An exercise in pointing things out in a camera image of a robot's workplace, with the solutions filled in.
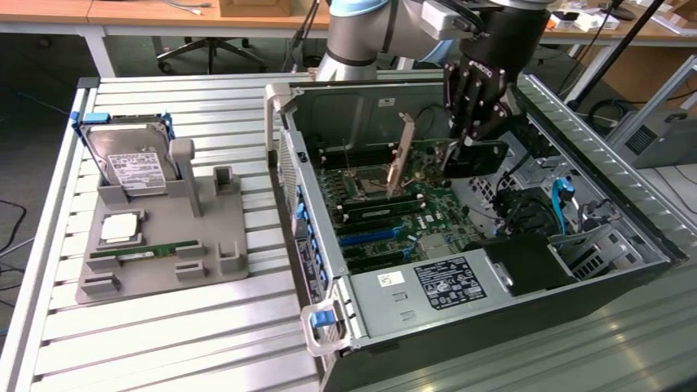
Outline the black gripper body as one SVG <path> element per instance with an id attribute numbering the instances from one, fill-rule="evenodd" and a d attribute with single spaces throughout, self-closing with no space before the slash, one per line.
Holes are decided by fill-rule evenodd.
<path id="1" fill-rule="evenodd" d="M 473 62 L 473 125 L 499 102 L 508 105 L 511 119 L 523 115 L 511 90 L 532 57 L 548 18 L 546 9 L 498 8 L 485 11 L 483 31 L 461 41 L 461 60 Z"/>

